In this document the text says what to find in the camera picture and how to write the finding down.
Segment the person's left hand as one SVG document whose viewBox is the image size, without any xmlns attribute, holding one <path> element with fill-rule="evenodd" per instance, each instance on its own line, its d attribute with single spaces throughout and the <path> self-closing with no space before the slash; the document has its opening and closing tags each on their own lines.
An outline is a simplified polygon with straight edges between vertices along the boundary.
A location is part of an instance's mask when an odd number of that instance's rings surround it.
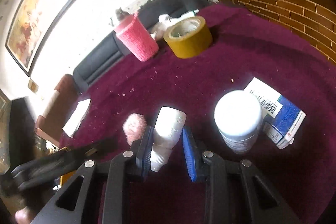
<svg viewBox="0 0 336 224">
<path fill-rule="evenodd" d="M 35 218 L 35 213 L 26 206 L 23 209 L 18 210 L 14 217 L 17 224 L 30 224 Z"/>
</svg>

